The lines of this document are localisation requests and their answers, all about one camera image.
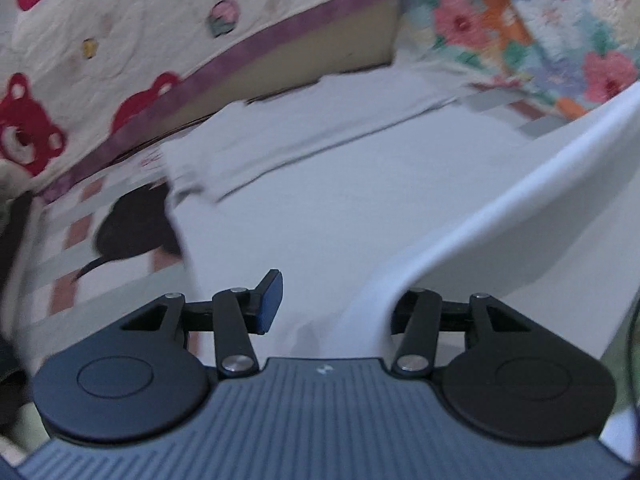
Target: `purple border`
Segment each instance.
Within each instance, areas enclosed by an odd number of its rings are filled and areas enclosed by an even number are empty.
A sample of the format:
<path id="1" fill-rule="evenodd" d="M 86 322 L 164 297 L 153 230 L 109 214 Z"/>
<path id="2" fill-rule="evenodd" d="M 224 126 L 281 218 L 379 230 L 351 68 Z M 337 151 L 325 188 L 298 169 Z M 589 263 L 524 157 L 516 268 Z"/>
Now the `purple border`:
<path id="1" fill-rule="evenodd" d="M 64 195 L 75 184 L 101 170 L 123 152 L 135 147 L 140 132 L 146 131 L 152 122 L 178 111 L 243 66 L 281 44 L 295 40 L 376 1 L 379 0 L 331 0 L 256 32 L 235 44 L 160 96 L 149 108 L 133 117 L 98 148 L 58 177 L 42 191 L 43 199 L 50 203 Z"/>

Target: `white flower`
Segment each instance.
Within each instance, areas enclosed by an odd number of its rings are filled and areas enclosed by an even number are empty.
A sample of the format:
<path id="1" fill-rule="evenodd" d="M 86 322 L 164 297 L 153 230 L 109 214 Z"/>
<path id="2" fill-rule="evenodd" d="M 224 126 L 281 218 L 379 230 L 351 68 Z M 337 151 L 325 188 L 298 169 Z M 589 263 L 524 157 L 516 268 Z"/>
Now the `white flower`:
<path id="1" fill-rule="evenodd" d="M 569 49 L 580 48 L 582 37 L 576 23 L 583 14 L 580 0 L 530 0 L 517 3 L 522 19 L 536 40 L 554 59 Z"/>
<path id="2" fill-rule="evenodd" d="M 593 0 L 591 12 L 613 28 L 616 41 L 627 48 L 640 43 L 640 0 Z"/>

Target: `black print on bedsheet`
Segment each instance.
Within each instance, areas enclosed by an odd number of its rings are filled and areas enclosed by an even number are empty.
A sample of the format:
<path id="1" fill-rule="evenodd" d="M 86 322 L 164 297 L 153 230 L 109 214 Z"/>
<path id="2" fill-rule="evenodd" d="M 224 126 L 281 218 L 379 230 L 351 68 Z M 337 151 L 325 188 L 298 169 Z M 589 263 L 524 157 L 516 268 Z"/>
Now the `black print on bedsheet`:
<path id="1" fill-rule="evenodd" d="M 166 183 L 146 184 L 121 196 L 94 235 L 99 258 L 78 271 L 76 280 L 102 264 L 127 260 L 157 248 L 182 256 L 180 245 L 164 212 Z"/>

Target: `floral blanket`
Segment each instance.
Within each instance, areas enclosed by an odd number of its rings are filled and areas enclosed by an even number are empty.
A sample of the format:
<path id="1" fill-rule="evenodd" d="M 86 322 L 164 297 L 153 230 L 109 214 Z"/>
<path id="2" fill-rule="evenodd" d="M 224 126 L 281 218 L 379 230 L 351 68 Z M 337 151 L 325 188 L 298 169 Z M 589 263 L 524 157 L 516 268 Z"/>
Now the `floral blanket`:
<path id="1" fill-rule="evenodd" d="M 424 49 L 577 118 L 633 84 L 640 0 L 404 0 Z"/>

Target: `ribbed surface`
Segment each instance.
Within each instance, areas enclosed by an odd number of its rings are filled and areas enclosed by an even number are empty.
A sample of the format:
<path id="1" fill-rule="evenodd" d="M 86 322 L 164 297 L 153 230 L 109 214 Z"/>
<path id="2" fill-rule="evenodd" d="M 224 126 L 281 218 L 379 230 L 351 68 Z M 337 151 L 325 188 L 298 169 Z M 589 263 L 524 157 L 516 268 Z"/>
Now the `ribbed surface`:
<path id="1" fill-rule="evenodd" d="M 433 391 L 376 360 L 272 359 L 222 383 L 188 425 L 124 449 L 52 441 L 27 480 L 617 479 L 628 473 L 596 440 L 506 446 L 453 420 Z"/>

